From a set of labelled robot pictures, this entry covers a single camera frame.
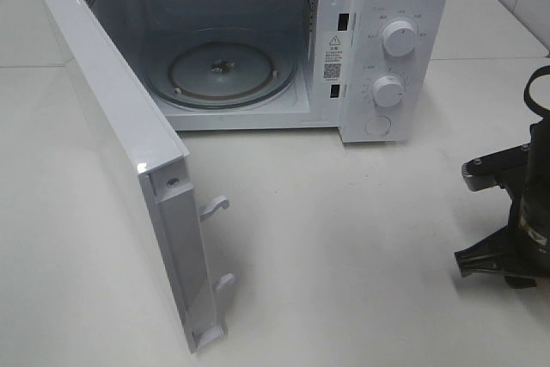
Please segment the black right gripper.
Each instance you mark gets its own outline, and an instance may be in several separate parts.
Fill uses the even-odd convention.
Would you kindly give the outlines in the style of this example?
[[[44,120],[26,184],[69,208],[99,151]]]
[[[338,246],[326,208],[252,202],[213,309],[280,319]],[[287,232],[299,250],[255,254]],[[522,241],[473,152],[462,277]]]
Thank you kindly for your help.
[[[549,279],[549,121],[530,127],[529,144],[463,163],[461,175],[470,191],[501,187],[511,199],[506,226],[454,252],[461,277],[504,276],[511,288]]]

